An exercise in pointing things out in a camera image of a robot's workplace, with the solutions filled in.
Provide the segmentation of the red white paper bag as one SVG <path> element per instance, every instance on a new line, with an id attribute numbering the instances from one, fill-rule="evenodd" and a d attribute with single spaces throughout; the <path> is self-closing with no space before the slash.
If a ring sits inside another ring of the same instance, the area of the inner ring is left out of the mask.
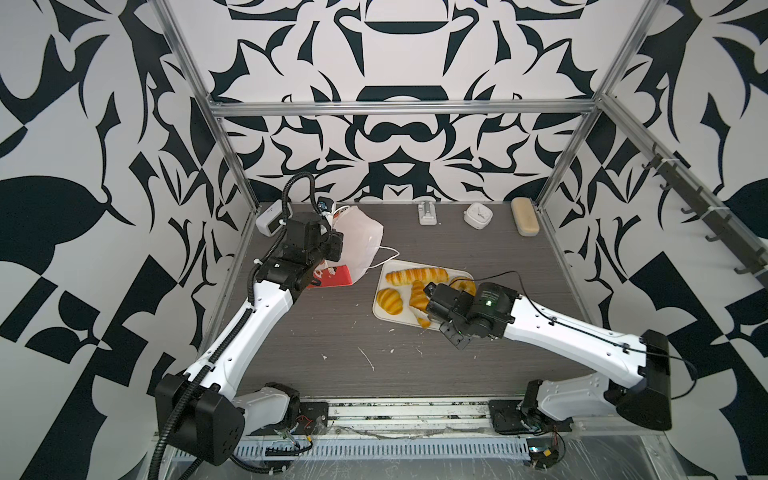
<path id="1" fill-rule="evenodd" d="M 397 258 L 400 252 L 382 245 L 384 227 L 357 206 L 341 206 L 331 214 L 331 226 L 343 234 L 338 261 L 326 260 L 314 272 L 319 288 L 346 287 L 369 270 Z"/>

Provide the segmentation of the long ridged fake loaf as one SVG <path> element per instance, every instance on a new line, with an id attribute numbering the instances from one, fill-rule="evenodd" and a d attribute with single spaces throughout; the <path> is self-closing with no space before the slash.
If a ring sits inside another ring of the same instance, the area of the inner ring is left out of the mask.
<path id="1" fill-rule="evenodd" d="M 399 287 L 411 285 L 414 282 L 444 283 L 449 280 L 449 274 L 443 268 L 418 267 L 389 272 L 385 275 L 385 279 L 392 286 Z"/>

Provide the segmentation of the round yellow fake bun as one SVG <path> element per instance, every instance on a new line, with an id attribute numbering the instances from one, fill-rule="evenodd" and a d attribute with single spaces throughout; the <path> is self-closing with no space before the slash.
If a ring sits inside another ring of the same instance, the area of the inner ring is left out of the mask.
<path id="1" fill-rule="evenodd" d="M 388 315 L 396 316 L 403 312 L 403 301 L 398 290 L 385 288 L 376 294 L 377 305 Z"/>

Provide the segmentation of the yellow fake bagel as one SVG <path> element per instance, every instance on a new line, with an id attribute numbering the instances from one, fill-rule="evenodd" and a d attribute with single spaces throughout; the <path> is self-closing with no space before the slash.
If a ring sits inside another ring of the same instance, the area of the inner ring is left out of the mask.
<path id="1" fill-rule="evenodd" d="M 468 278 L 456 278 L 451 281 L 450 287 L 459 292 L 465 292 L 471 296 L 476 295 L 476 283 Z"/>

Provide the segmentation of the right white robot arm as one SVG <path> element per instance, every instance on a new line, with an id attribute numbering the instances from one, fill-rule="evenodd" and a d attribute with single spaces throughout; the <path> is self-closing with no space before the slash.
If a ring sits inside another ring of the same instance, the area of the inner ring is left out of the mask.
<path id="1" fill-rule="evenodd" d="M 617 415 L 655 431 L 672 427 L 669 341 L 657 331 L 624 334 L 576 320 L 502 285 L 475 293 L 428 284 L 426 313 L 458 349 L 503 338 L 548 350 L 589 369 L 562 381 L 532 380 L 513 408 L 494 415 L 502 434 L 548 433 L 572 417 Z"/>

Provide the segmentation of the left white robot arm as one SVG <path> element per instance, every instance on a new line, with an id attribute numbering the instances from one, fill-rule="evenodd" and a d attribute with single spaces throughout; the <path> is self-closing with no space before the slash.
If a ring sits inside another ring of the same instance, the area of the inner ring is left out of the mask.
<path id="1" fill-rule="evenodd" d="M 154 397 L 159 439 L 149 478 L 159 476 L 167 447 L 198 462 L 220 465 L 249 433 L 264 428 L 289 432 L 300 409 L 299 393 L 267 383 L 254 393 L 237 391 L 244 374 L 277 322 L 314 281 L 326 260 L 337 261 L 342 233 L 329 213 L 298 212 L 287 220 L 267 255 L 249 273 L 247 296 L 213 344 L 184 372 L 167 374 Z"/>

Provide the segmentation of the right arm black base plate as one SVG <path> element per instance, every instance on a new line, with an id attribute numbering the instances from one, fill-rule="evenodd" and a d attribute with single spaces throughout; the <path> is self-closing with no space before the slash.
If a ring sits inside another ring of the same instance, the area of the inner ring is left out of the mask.
<path id="1" fill-rule="evenodd" d="M 543 435 L 571 432 L 572 420 L 553 420 L 537 409 L 534 400 L 501 400 L 488 402 L 493 430 L 500 435 Z"/>

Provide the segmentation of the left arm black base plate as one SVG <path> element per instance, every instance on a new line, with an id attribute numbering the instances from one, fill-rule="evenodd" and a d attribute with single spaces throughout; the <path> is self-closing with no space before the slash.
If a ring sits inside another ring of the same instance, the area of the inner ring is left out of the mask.
<path id="1" fill-rule="evenodd" d="M 273 435 L 279 432 L 308 435 L 320 429 L 329 415 L 326 401 L 291 400 L 284 409 L 247 408 L 244 434 Z"/>

